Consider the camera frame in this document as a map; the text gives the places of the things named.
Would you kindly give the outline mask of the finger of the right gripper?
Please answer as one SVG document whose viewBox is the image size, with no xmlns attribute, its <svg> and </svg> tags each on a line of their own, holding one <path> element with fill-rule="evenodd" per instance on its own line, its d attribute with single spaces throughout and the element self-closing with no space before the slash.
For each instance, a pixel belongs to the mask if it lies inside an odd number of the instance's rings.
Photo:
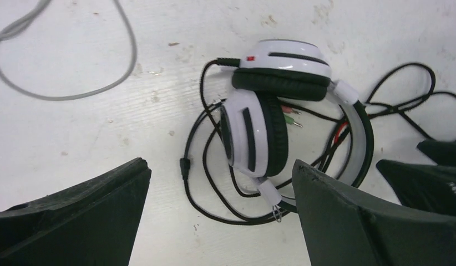
<svg viewBox="0 0 456 266">
<path fill-rule="evenodd" d="M 401 205 L 456 216 L 456 167 L 380 160 L 377 170 Z"/>
<path fill-rule="evenodd" d="M 425 140 L 417 149 L 437 165 L 456 167 L 456 142 Z"/>
</svg>

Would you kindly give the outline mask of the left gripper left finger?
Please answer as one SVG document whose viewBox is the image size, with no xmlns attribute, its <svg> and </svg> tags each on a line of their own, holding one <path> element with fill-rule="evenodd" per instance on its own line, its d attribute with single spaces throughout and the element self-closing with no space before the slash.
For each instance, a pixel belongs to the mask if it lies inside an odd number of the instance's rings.
<svg viewBox="0 0 456 266">
<path fill-rule="evenodd" d="M 150 185 L 135 158 L 0 212 L 0 265 L 128 265 Z"/>
</svg>

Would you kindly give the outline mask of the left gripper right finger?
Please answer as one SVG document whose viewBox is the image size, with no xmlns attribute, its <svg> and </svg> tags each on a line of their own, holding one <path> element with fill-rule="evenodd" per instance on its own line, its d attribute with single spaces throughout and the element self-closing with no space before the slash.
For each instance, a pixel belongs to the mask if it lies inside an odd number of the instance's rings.
<svg viewBox="0 0 456 266">
<path fill-rule="evenodd" d="M 301 160 L 292 183 L 312 265 L 456 265 L 456 216 L 386 201 Z"/>
</svg>

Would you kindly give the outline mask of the black and white headphones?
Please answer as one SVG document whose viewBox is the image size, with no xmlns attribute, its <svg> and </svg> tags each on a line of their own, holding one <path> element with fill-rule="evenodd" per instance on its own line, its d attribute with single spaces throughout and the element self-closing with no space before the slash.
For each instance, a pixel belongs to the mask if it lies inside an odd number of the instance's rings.
<svg viewBox="0 0 456 266">
<path fill-rule="evenodd" d="M 232 93 L 225 99 L 208 104 L 204 99 L 205 77 L 211 66 L 232 67 Z M 435 71 L 420 62 L 397 66 L 379 80 L 383 84 L 388 77 L 408 67 L 417 67 L 428 74 L 428 91 L 418 97 L 391 105 L 375 102 L 369 96 L 361 102 L 355 88 L 343 80 L 333 80 L 332 67 L 321 49 L 312 43 L 293 39 L 264 39 L 258 41 L 240 58 L 216 58 L 207 62 L 201 72 L 199 95 L 203 111 L 195 120 L 180 159 L 181 177 L 185 194 L 191 206 L 204 217 L 223 224 L 256 226 L 281 222 L 289 213 L 297 213 L 299 197 L 283 196 L 280 189 L 289 185 L 271 182 L 286 166 L 289 156 L 287 127 L 292 123 L 285 108 L 301 110 L 300 102 L 319 102 L 328 99 L 343 112 L 334 119 L 334 128 L 323 153 L 313 162 L 320 171 L 329 168 L 338 149 L 349 137 L 350 145 L 346 161 L 338 180 L 354 188 L 365 179 L 372 164 L 374 132 L 371 120 L 376 117 L 400 115 L 425 139 L 430 135 L 408 116 L 431 96 L 437 95 Z M 249 217 L 234 209 L 223 194 L 216 194 L 235 219 L 226 219 L 208 212 L 192 197 L 189 185 L 191 161 L 189 152 L 195 134 L 205 119 L 213 125 L 209 136 L 212 141 L 219 136 L 223 144 L 230 173 L 239 171 L 255 186 L 254 191 L 243 191 L 234 183 L 237 193 L 245 198 L 262 197 L 271 207 L 267 214 Z"/>
</svg>

